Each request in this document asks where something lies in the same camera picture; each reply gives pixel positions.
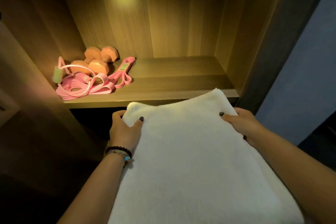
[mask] white towel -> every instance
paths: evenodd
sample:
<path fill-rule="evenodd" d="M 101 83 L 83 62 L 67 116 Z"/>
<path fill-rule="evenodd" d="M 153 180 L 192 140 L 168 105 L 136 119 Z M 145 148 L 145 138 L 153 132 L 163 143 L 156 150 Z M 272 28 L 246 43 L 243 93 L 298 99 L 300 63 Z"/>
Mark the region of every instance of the white towel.
<path fill-rule="evenodd" d="M 260 154 L 219 116 L 236 115 L 222 91 L 183 102 L 130 103 L 145 117 L 109 224 L 304 223 L 295 200 Z"/>

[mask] bracelet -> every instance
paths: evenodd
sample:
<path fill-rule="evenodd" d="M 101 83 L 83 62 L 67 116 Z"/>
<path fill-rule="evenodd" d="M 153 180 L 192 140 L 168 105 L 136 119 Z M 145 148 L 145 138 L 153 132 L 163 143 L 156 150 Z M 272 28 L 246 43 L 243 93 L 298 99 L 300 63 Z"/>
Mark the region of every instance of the bracelet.
<path fill-rule="evenodd" d="M 105 150 L 105 154 L 107 152 L 109 152 L 110 150 L 121 150 L 124 151 L 125 153 L 128 154 L 129 158 L 132 158 L 132 153 L 130 150 L 124 148 L 124 147 L 120 147 L 120 146 L 111 146 L 111 147 L 107 147 L 107 149 Z"/>
<path fill-rule="evenodd" d="M 127 154 L 126 152 L 122 151 L 122 150 L 110 150 L 110 151 L 108 151 L 107 153 L 105 153 L 105 156 L 106 156 L 107 154 L 109 154 L 109 153 L 116 153 L 116 154 L 122 156 L 122 157 L 124 158 L 124 160 L 126 161 L 125 164 L 127 164 L 127 162 L 131 159 L 131 158 L 128 156 L 128 154 Z"/>

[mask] hand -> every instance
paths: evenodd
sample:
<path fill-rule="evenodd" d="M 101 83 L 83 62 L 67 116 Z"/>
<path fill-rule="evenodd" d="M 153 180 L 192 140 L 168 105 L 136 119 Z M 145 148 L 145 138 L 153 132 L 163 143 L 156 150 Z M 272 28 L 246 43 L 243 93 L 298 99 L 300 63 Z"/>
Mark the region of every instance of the hand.
<path fill-rule="evenodd" d="M 126 111 L 123 110 L 112 114 L 109 145 L 124 147 L 132 151 L 140 140 L 143 122 L 137 120 L 132 127 L 127 126 L 121 119 L 121 116 L 123 116 L 125 112 Z"/>
<path fill-rule="evenodd" d="M 250 111 L 238 107 L 234 109 L 238 115 L 225 114 L 222 119 L 231 123 L 235 130 L 246 136 L 246 141 L 251 146 L 255 146 L 254 139 L 258 137 L 260 131 L 266 128 L 257 121 Z"/>

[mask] person's left arm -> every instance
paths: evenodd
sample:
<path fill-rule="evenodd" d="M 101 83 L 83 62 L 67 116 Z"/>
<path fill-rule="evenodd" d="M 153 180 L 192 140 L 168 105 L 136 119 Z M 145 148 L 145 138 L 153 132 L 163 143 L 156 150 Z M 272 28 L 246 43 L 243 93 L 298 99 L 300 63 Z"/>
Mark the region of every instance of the person's left arm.
<path fill-rule="evenodd" d="M 119 111 L 112 115 L 110 146 L 120 146 L 132 150 L 140 139 L 142 121 L 138 120 L 132 127 L 128 127 L 121 119 L 125 112 Z M 58 224 L 107 223 L 124 164 L 125 160 L 119 154 L 107 154 L 60 218 Z"/>

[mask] person's right arm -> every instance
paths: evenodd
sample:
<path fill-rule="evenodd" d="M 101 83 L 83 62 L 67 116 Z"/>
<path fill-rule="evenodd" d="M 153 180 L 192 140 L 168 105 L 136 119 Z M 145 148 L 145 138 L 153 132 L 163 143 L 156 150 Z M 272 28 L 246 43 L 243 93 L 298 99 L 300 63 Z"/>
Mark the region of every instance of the person's right arm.
<path fill-rule="evenodd" d="M 246 136 L 280 177 L 306 213 L 318 223 L 336 223 L 336 172 L 277 134 L 244 109 L 222 119 Z"/>

